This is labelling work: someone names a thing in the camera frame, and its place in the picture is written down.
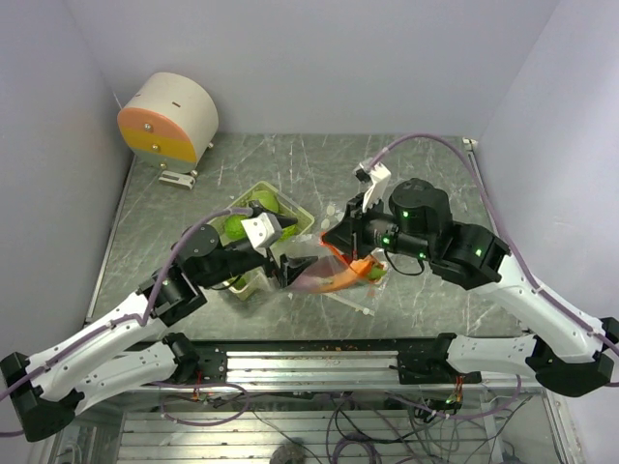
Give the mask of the clear bag orange zipper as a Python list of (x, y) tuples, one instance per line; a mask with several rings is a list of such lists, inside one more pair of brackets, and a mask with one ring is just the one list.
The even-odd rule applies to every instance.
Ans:
[(294, 293), (326, 294), (358, 286), (378, 285), (389, 272), (389, 265), (372, 254), (351, 258), (322, 237), (299, 235), (283, 245), (288, 258), (313, 258), (287, 288)]

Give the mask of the green leafy vegetable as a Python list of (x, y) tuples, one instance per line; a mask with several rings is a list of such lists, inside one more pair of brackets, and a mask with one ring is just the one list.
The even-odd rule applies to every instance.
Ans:
[(387, 269), (382, 263), (374, 263), (367, 274), (367, 280), (370, 282), (379, 281), (385, 274)]

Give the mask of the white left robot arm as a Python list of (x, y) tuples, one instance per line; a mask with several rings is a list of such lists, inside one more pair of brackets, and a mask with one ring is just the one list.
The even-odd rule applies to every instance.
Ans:
[(34, 355), (14, 352), (1, 373), (30, 443), (47, 439), (101, 401), (145, 384), (188, 383), (201, 371), (190, 340), (170, 328), (205, 305), (204, 289), (262, 268), (280, 286), (290, 285), (312, 258), (274, 258), (270, 247), (294, 217), (253, 201), (221, 211), (242, 217), (247, 236), (221, 243), (213, 215), (188, 228), (163, 266), (136, 291), (70, 338)]

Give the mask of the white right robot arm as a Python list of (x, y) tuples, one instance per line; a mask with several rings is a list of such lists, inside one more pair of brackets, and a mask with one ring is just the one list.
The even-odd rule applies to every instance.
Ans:
[(520, 325), (514, 336), (442, 333), (427, 357), (428, 375), (444, 383), (457, 374), (497, 372), (533, 378), (546, 389), (581, 397), (608, 387), (618, 322), (598, 319), (541, 284), (533, 284), (511, 248), (488, 228), (456, 221), (445, 191), (421, 179), (400, 183), (387, 202), (367, 207), (363, 194), (322, 236), (349, 261), (377, 248), (416, 259), (434, 276), (489, 300)]

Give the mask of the red meat slab orange rind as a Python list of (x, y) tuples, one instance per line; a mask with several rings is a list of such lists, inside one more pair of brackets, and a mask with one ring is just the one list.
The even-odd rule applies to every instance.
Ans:
[(356, 285), (371, 284), (372, 282), (367, 280), (367, 274), (374, 263), (378, 262), (370, 257), (346, 263), (335, 256), (325, 256), (319, 258), (309, 268), (309, 274), (331, 276), (334, 283), (329, 291), (325, 293), (333, 293)]

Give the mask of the purple onion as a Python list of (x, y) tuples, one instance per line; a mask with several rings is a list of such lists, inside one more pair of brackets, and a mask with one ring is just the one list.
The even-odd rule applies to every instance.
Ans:
[(331, 276), (299, 275), (289, 286), (289, 290), (297, 293), (319, 294), (328, 292), (334, 280)]

